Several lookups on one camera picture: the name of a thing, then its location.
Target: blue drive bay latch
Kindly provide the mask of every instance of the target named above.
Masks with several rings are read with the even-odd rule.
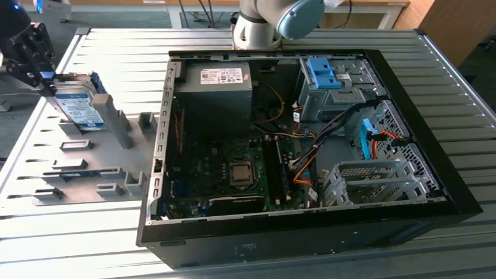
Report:
[[[308,58],[308,70],[316,80],[317,89],[340,89],[341,82],[334,76],[334,67],[326,58]]]

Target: aluminum table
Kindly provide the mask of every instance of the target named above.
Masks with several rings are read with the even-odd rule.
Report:
[[[41,99],[0,172],[1,278],[496,277],[496,116],[428,37],[413,31],[317,30],[285,47],[381,50],[484,213],[390,248],[172,270],[134,245],[140,201],[34,206],[22,196],[32,190],[26,181],[40,182],[18,177],[56,153],[56,146],[37,143],[65,137]],[[94,70],[126,115],[158,112],[168,51],[194,49],[230,49],[230,32],[80,29],[58,72]],[[106,159],[92,156],[88,160]],[[20,196],[5,199],[12,194]]]

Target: blue hard drive label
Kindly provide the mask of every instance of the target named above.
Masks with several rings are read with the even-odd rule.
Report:
[[[102,126],[101,116],[90,105],[92,100],[88,94],[57,94],[54,97],[73,123],[88,128]]]

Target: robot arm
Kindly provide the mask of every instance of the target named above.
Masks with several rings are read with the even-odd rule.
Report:
[[[0,1],[0,51],[6,59],[1,72],[14,78],[14,86],[26,84],[42,96],[53,95],[44,78],[54,72],[46,28],[42,23],[30,23],[16,0]]]
[[[270,49],[302,38],[324,15],[322,0],[241,0],[233,40],[240,49]]]

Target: power supply label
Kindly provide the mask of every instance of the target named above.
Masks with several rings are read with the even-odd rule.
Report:
[[[200,84],[232,83],[242,83],[241,68],[201,70]]]

